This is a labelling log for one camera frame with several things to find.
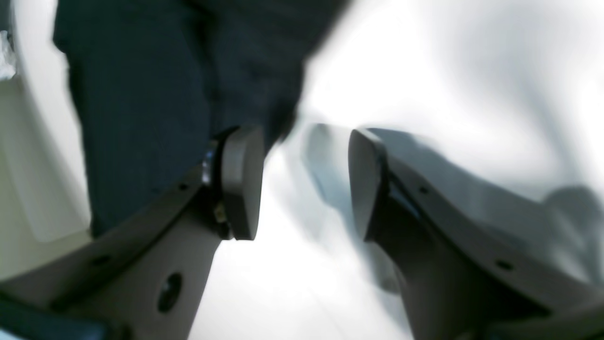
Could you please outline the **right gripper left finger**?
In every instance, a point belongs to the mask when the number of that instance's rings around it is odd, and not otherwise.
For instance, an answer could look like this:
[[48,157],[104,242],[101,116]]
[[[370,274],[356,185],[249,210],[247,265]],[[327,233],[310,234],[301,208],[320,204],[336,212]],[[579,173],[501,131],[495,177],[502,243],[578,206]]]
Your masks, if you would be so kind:
[[257,234],[262,128],[231,128],[203,162],[99,239],[1,283],[1,329],[22,340],[185,340],[224,240]]

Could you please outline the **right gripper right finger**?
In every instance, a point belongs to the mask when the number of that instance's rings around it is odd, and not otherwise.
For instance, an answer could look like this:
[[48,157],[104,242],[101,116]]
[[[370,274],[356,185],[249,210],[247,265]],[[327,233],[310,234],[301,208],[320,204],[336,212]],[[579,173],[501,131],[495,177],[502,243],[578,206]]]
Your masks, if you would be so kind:
[[603,291],[546,267],[471,222],[394,153],[354,129],[354,223],[393,261],[417,340],[601,340]]

